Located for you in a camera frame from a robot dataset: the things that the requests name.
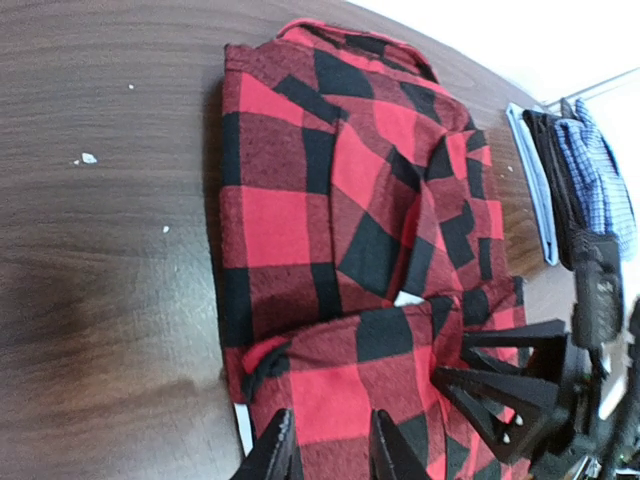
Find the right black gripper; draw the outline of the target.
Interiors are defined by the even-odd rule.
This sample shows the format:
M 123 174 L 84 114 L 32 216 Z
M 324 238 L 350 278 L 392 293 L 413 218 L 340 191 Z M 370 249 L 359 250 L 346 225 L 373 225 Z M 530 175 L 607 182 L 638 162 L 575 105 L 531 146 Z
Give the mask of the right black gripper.
M 558 424 L 554 415 L 559 386 L 519 375 L 522 367 L 483 351 L 551 347 L 565 336 L 565 323 L 559 319 L 465 333 L 461 359 L 473 369 L 439 367 L 431 381 L 500 462 L 532 458 L 532 479 L 637 479 L 639 354 L 634 347 L 627 357 L 626 390 L 605 419 L 599 415 L 603 379 L 590 355 L 577 353 L 563 398 L 569 417 L 552 433 Z

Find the light blue shirt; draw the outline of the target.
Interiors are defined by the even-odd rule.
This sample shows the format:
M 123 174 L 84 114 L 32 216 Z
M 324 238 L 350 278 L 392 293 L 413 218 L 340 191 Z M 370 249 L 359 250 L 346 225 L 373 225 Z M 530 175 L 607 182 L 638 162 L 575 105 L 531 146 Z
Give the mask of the light blue shirt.
M 559 263 L 559 247 L 549 182 L 533 136 L 524 120 L 524 109 L 509 103 L 505 113 L 529 187 L 543 258 L 547 264 L 556 266 Z

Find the red black plaid shirt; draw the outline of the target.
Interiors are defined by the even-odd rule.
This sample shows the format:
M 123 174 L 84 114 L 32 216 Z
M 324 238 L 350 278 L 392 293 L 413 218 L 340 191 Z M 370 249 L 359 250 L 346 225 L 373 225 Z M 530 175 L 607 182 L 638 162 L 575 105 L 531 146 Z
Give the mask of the red black plaid shirt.
M 225 50 L 230 396 L 295 416 L 296 479 L 366 479 L 387 411 L 434 479 L 523 479 L 431 377 L 525 323 L 484 134 L 408 44 L 318 21 Z

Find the blue checked shirt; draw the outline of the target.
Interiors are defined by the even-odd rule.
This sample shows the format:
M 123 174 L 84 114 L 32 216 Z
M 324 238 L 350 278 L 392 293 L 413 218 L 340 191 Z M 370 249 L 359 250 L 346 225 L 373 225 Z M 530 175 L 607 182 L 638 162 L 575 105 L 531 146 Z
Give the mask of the blue checked shirt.
M 575 100 L 572 112 L 571 118 L 557 120 L 554 130 L 585 228 L 596 234 L 614 235 L 621 258 L 630 261 L 638 251 L 638 229 L 619 164 L 583 99 Z

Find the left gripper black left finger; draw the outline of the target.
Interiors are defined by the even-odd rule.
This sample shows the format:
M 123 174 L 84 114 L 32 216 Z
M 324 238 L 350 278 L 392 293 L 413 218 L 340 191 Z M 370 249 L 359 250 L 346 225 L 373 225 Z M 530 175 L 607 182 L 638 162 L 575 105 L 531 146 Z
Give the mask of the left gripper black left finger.
M 278 410 L 231 480 L 302 479 L 303 470 L 291 409 Z

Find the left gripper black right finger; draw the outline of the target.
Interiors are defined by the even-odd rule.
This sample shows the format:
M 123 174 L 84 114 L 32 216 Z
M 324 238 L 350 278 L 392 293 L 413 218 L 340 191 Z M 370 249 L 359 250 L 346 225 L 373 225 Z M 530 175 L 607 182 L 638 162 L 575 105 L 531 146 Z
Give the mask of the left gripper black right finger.
M 429 479 L 426 469 L 385 410 L 374 410 L 371 414 L 369 458 L 371 479 Z

